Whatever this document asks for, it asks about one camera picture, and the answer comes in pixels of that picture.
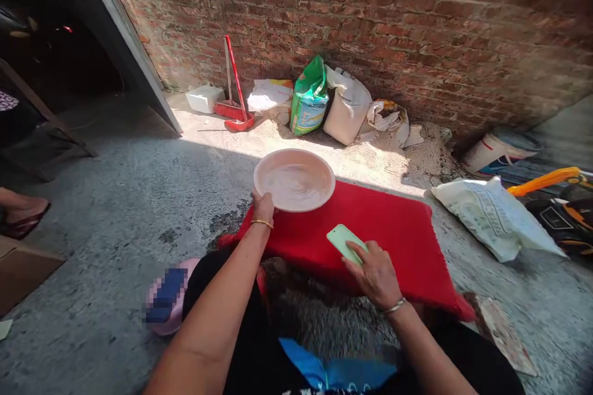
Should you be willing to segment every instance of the phone case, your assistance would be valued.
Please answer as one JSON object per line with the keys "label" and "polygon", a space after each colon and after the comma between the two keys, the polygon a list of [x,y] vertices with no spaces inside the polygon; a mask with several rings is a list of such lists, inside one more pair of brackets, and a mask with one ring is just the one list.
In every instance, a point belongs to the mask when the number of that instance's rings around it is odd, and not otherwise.
{"label": "phone case", "polygon": [[365,251],[368,251],[364,242],[356,237],[349,229],[343,224],[338,224],[335,228],[327,234],[327,239],[336,247],[342,256],[350,259],[352,262],[361,265],[363,262],[360,260],[358,255],[348,248],[346,241],[352,241],[360,245]]}

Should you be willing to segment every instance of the cardboard box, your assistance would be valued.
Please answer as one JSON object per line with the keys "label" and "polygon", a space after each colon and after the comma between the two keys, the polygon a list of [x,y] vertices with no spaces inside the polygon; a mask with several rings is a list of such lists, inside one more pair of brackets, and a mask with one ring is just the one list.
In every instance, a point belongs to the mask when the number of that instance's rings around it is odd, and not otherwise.
{"label": "cardboard box", "polygon": [[44,282],[64,259],[0,235],[0,318]]}

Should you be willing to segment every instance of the red cushion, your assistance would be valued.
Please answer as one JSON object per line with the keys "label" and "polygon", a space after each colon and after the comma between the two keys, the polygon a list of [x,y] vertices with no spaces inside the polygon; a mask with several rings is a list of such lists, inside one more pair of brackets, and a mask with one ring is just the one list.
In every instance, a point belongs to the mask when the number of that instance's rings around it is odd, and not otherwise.
{"label": "red cushion", "polygon": [[[239,232],[223,236],[220,246],[239,241],[251,225],[249,209]],[[334,195],[308,213],[279,212],[266,256],[279,256],[330,287],[362,296],[326,235],[344,224],[363,241],[374,239],[389,252],[402,293],[411,301],[440,307],[472,321],[470,305],[454,289],[431,224],[432,209],[419,201],[336,181]]]}

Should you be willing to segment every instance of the green bag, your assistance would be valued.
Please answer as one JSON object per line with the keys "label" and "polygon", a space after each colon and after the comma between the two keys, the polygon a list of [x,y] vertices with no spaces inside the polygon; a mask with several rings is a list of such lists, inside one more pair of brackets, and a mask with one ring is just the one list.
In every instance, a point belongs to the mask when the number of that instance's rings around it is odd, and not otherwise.
{"label": "green bag", "polygon": [[290,130],[300,136],[319,128],[328,101],[326,68],[321,56],[316,56],[296,80]]}

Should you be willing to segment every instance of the sandal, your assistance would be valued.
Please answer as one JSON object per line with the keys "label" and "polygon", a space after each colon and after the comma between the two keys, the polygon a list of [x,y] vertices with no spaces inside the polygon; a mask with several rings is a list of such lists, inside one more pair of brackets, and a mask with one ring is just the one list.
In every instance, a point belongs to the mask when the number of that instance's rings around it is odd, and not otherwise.
{"label": "sandal", "polygon": [[48,206],[45,207],[45,210],[41,213],[37,213],[36,215],[26,217],[24,219],[21,219],[20,221],[16,221],[13,223],[3,223],[0,226],[0,235],[20,241],[21,239],[26,237],[26,235],[31,233],[35,227],[37,227],[37,225],[45,216],[45,213],[48,212],[50,207],[51,203],[48,202]]}

